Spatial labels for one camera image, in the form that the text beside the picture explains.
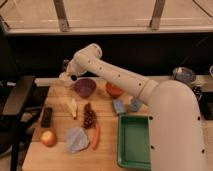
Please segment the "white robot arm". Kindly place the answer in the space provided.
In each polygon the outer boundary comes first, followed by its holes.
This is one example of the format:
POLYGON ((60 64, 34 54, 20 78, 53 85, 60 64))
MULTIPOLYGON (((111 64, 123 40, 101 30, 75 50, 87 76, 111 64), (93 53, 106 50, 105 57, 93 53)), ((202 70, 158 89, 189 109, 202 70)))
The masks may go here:
POLYGON ((68 63, 70 78, 89 71, 137 97, 149 109, 152 171, 207 171, 206 149, 198 101, 185 84, 155 80, 101 60, 102 50, 90 44, 68 63))

